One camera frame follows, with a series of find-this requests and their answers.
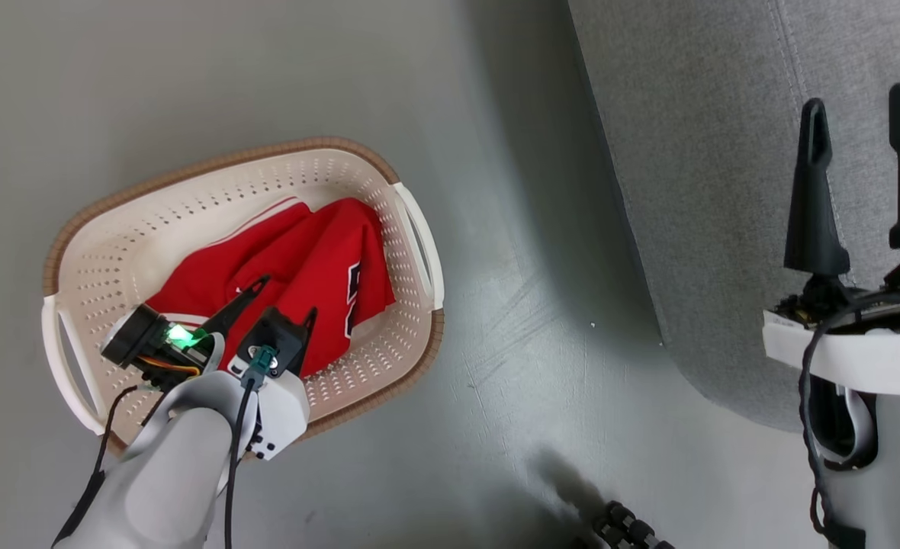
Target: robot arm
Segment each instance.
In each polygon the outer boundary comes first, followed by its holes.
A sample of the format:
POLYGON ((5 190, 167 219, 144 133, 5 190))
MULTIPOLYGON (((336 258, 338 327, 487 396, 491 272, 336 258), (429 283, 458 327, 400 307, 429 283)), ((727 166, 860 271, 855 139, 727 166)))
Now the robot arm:
MULTIPOLYGON (((900 84, 890 92, 898 157, 900 84)), ((900 265, 879 291, 844 286, 850 255, 837 239, 826 170, 831 143, 822 101, 802 111, 784 265, 812 278, 764 313, 768 357, 801 368, 799 415, 816 487, 816 531, 840 549, 900 547, 900 265), (817 506, 822 508, 820 518, 817 506)))
POLYGON ((304 434, 310 415, 297 373, 314 312, 304 326, 296 326, 276 309, 266 310, 227 369, 217 369, 228 328, 264 283, 258 281, 203 324, 216 331, 188 333, 144 305, 115 326, 101 353, 116 364, 136 365, 165 395, 121 463, 104 472, 101 456, 111 420, 128 390, 115 400, 98 466, 57 536, 56 549, 202 547, 224 487, 230 546, 238 462, 247 451, 272 459, 304 434))

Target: laundry basket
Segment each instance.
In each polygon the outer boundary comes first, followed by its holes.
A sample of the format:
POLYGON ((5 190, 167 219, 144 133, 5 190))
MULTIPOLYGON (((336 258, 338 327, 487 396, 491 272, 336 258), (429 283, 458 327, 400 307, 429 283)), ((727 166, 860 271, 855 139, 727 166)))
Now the laundry basket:
MULTIPOLYGON (((300 198, 311 210, 343 197, 372 206, 383 225, 397 298, 356 326, 343 357, 304 379, 306 436, 374 409, 429 369, 443 337, 443 275, 419 205, 366 147, 339 138, 297 140, 154 178, 95 203, 64 226, 44 269, 43 340, 60 395, 81 423, 104 433, 109 404, 142 381, 133 366, 119 368, 99 354, 114 321, 159 291, 186 255, 286 197, 300 198)), ((126 396, 112 425, 112 451, 133 441, 160 396, 145 390, 126 396)))

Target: brown basket rim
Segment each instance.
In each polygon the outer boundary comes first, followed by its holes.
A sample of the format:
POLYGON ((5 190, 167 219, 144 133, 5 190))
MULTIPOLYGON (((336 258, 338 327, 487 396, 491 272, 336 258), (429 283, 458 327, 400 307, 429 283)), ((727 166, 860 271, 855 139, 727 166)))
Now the brown basket rim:
MULTIPOLYGON (((339 138, 339 136, 314 136, 313 138, 302 140, 289 140, 289 142, 279 143, 278 145, 261 146, 256 147, 255 149, 241 150, 241 152, 224 154, 224 156, 216 156, 212 159, 203 160, 182 169, 151 178, 143 183, 133 185, 133 187, 125 188, 125 190, 115 192, 115 194, 112 194, 110 197, 101 199, 101 201, 97 201, 78 212, 77 215, 67 222, 60 232, 57 233, 56 239, 50 247, 50 253, 47 255, 47 260, 45 261, 43 268, 44 296, 52 296, 56 294, 56 292, 59 292, 60 261, 63 260, 63 254, 66 252, 70 240, 73 240, 74 235, 80 231, 82 226, 90 223, 95 217, 111 211, 126 202, 133 201, 133 199, 144 197, 144 195, 150 194, 150 192, 158 191, 160 188, 166 188, 169 185, 182 183, 182 181, 186 181, 189 178, 194 178, 244 162, 269 159, 269 157, 281 156, 281 154, 302 153, 306 152, 306 150, 314 149, 337 149, 342 150, 345 153, 355 154, 355 156, 360 157, 360 159, 365 160, 372 165, 372 167, 379 170, 379 173, 386 178, 388 184, 394 185, 399 183, 399 177, 397 176, 397 173, 395 173, 395 170, 393 170, 379 154, 374 153, 373 150, 368 149, 367 146, 363 146, 361 143, 357 143, 354 140, 339 138)), ((343 407, 343 409, 340 409, 335 413, 328 414, 318 420, 308 423, 307 431, 301 436, 300 440, 303 441, 306 440, 306 438, 311 438, 314 435, 324 433, 332 427, 337 427, 369 410, 377 409, 381 404, 405 393, 406 390, 415 385, 419 378, 429 371, 430 366, 436 361, 436 355, 439 353, 440 345, 443 342, 443 324, 443 309, 433 310, 429 341, 426 342, 426 348, 423 350, 422 357, 419 358, 419 361, 416 362, 410 371, 406 372, 406 374, 397 381, 388 384, 383 389, 377 390, 377 392, 367 396, 365 399, 359 400, 359 402, 343 407)), ((112 431, 108 441, 108 448, 111 449, 113 454, 120 456, 128 446, 112 431)))

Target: gray fabric couch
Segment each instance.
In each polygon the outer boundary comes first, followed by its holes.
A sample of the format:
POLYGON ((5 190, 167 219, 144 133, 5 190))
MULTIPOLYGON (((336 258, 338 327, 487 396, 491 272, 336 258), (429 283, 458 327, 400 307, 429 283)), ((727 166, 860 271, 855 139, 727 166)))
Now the gray fabric couch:
POLYGON ((851 284, 899 257, 887 91, 900 0, 570 0, 664 342, 705 397, 798 430, 798 371, 765 358, 761 310, 782 268, 799 109, 821 97, 851 284))

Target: basket handle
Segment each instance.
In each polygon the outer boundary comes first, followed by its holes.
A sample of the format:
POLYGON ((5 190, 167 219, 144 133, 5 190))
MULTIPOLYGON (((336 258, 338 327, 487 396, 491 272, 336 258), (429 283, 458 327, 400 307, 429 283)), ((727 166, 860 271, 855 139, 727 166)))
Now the basket handle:
POLYGON ((430 232, 429 224, 426 223, 426 218, 423 216, 423 210, 419 208, 419 204, 416 202, 416 198, 413 197, 412 192, 409 191, 409 188, 406 188, 406 185, 401 182, 392 184, 392 188, 395 190, 395 194, 399 197, 409 217, 410 226, 406 230, 414 233, 416 236, 415 239, 410 240, 410 247, 416 252, 414 256, 416 257, 416 265, 419 267, 419 273, 423 276, 423 289, 426 291, 426 296, 433 299, 433 310, 443 309, 443 267, 440 265, 439 253, 436 252, 436 241, 433 240, 433 233, 430 232), (423 246, 422 258, 419 256, 418 246, 416 246, 417 240, 423 246), (426 271, 428 271, 426 267, 429 267, 429 279, 426 279, 426 271))
POLYGON ((104 425, 98 419, 84 400, 83 393, 77 387, 73 375, 70 373, 70 364, 67 364, 67 355, 63 351, 63 342, 60 341, 60 318, 56 309, 56 295, 48 295, 43 298, 43 347, 47 353, 47 361, 50 363, 50 373, 56 388, 60 390, 64 402, 70 406, 70 411, 77 419, 96 435, 104 434, 104 425))

